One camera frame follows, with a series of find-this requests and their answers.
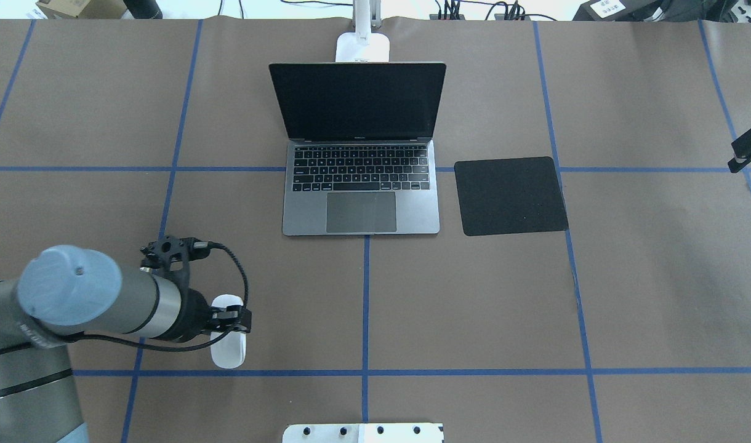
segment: black screen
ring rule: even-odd
[[[432,137],[443,63],[273,63],[289,138],[407,140]]]

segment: space bar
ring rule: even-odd
[[[334,191],[378,191],[378,183],[335,183]]]

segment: mouse pad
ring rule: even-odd
[[[567,229],[550,157],[455,163],[460,218],[467,236]]]

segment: laptop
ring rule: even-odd
[[[443,63],[269,65],[288,134],[286,236],[440,230]]]

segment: white sticker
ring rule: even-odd
[[[606,18],[626,8],[621,4],[620,0],[602,0],[601,2],[592,4],[592,9],[597,12],[600,18]]]

